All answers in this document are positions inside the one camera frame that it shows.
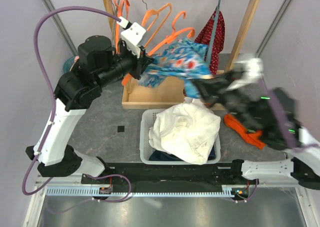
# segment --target gray floor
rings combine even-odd
[[[133,197],[121,203],[87,202],[66,213],[45,209],[38,227],[305,227],[294,191],[259,188],[247,203],[204,197]],[[46,197],[62,211],[88,197]]]
[[[96,99],[80,119],[72,133],[69,144],[76,150],[100,156],[106,162],[141,162],[139,151],[140,123],[144,109],[122,108],[123,87],[121,82],[108,85],[102,96]],[[224,111],[215,112],[224,116]],[[124,132],[117,132],[124,126]],[[265,147],[260,150],[247,144],[235,131],[221,120],[221,162],[234,159],[249,161],[278,161],[285,154]]]

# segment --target clothing rack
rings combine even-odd
[[[224,71],[229,71],[232,69],[233,62],[240,53],[240,49],[244,43],[259,2],[260,0],[249,0],[230,54],[228,64],[226,65]],[[107,12],[114,13],[112,0],[103,0],[103,3]],[[112,28],[113,22],[113,19],[109,19],[110,28]],[[182,94],[183,81],[175,77],[167,77],[159,87],[154,89],[137,86],[135,83],[136,81],[133,80],[124,88],[122,106],[125,109],[168,108],[172,105],[179,104],[184,100],[184,96]]]

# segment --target lavender wall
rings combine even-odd
[[[41,136],[50,114],[50,99],[33,49],[33,32],[47,12],[41,0],[0,0],[0,226],[21,227],[30,201],[22,179],[30,160],[27,146]],[[52,83],[71,53],[52,21],[40,31],[39,47]],[[36,172],[29,180],[35,184]]]
[[[245,38],[242,53],[257,51],[269,26],[276,16],[284,0],[261,0],[254,19],[251,23],[247,37]],[[55,8],[63,6],[80,5],[104,10],[102,0],[52,0]],[[180,11],[186,11],[186,18],[176,23],[177,30],[194,27],[196,35],[201,31],[214,12],[218,0],[145,0],[148,9],[158,10],[166,3],[172,3],[172,13],[164,23],[158,34],[151,41],[147,50],[151,50],[172,32],[172,21]],[[225,21],[225,42],[223,53],[231,53],[236,36],[244,17],[249,0],[222,0],[220,10]],[[146,5],[141,0],[130,0],[129,19],[132,22],[141,23],[146,13]],[[159,20],[163,20],[167,11],[160,14]],[[99,14],[90,13],[63,13],[61,19],[74,44],[78,46],[88,36],[111,36],[108,20]],[[155,24],[150,33],[158,28]]]
[[[261,57],[267,84],[285,88],[298,100],[298,119],[320,140],[320,3],[293,0]],[[320,191],[308,190],[320,215]]]

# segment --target black cloth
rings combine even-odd
[[[213,145],[212,150],[209,154],[208,161],[212,161],[216,158],[215,146]],[[149,161],[183,161],[173,154],[155,150],[149,157]]]

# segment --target orange hanger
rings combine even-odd
[[[181,16],[181,15],[183,15],[183,18],[185,19],[186,18],[186,15],[187,15],[187,12],[185,12],[185,11],[181,11],[180,13],[178,13],[177,15],[176,15],[176,17],[174,18],[174,20],[173,20],[173,22],[172,22],[172,34],[171,35],[173,35],[175,32],[176,32],[176,22],[177,22],[177,20],[179,19],[179,17]]]
[[[129,16],[129,6],[130,3],[128,0],[121,0],[120,5],[117,4],[116,0],[113,0],[114,5],[118,8],[118,12],[117,12],[117,17],[120,17],[123,15],[123,10],[124,10],[124,6],[125,6],[125,12],[126,12],[126,16],[125,18],[128,19]],[[115,50],[118,53],[118,42],[119,42],[119,34],[120,34],[120,25],[116,25],[115,27]]]
[[[164,18],[164,20],[161,22],[161,24],[159,25],[159,27],[155,30],[155,32],[152,34],[152,36],[149,38],[149,40],[146,42],[146,44],[144,45],[144,47],[146,48],[149,43],[153,40],[153,38],[156,36],[156,34],[158,33],[158,31],[161,29],[161,27],[164,25],[164,23],[166,22],[166,20],[168,19],[169,15],[171,14],[172,11],[172,5],[171,3],[166,3],[164,6],[162,6],[160,9],[155,10],[155,9],[150,9],[148,10],[142,20],[141,26],[145,27],[145,25],[147,24],[147,21],[149,20],[149,18],[151,16],[156,16],[155,19],[152,21],[152,23],[148,26],[148,28],[146,29],[147,31],[150,30],[150,28],[154,25],[154,23],[156,22],[156,20],[159,18],[159,13],[161,11],[163,11],[164,9],[166,9],[167,7],[170,8],[169,13],[166,15],[166,17]]]
[[[170,44],[172,41],[174,41],[178,35],[182,34],[183,32],[186,32],[186,31],[190,31],[187,35],[188,38],[192,38],[195,36],[196,34],[196,30],[195,28],[192,28],[192,27],[188,27],[188,28],[183,28],[179,31],[176,32],[176,28],[175,28],[175,24],[176,24],[176,21],[177,19],[179,18],[179,16],[181,16],[183,14],[183,18],[186,17],[186,14],[183,13],[183,11],[181,11],[180,13],[178,13],[178,15],[174,18],[173,22],[172,22],[172,28],[173,28],[173,32],[171,35],[167,36],[164,40],[162,40],[156,47],[154,47],[149,53],[148,55],[151,56],[153,55],[157,50],[159,50],[163,45],[165,44]],[[132,76],[130,74],[127,74],[121,84],[123,86],[125,86],[130,80],[131,80]]]

